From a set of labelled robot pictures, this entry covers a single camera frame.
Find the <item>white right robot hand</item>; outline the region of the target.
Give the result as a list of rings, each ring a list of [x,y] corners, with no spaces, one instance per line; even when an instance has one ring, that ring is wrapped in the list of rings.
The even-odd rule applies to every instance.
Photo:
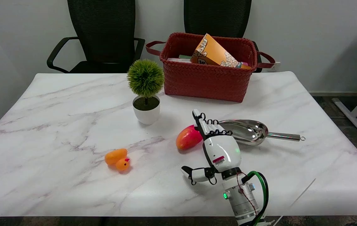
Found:
[[[241,153],[239,145],[233,137],[233,132],[225,130],[217,120],[207,120],[204,113],[197,109],[192,111],[195,120],[194,128],[198,131],[203,141],[203,153],[209,167],[191,168],[182,166],[184,177],[196,183],[217,183],[216,174],[221,174],[222,179],[228,179],[241,173]]]

